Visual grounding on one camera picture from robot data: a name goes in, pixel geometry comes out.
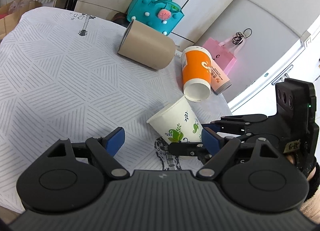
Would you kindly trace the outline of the person's right hand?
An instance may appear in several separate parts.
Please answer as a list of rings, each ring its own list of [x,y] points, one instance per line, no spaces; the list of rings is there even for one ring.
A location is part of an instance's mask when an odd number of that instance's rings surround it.
[[[307,177],[309,192],[300,211],[313,222],[319,224],[319,164],[316,162]]]

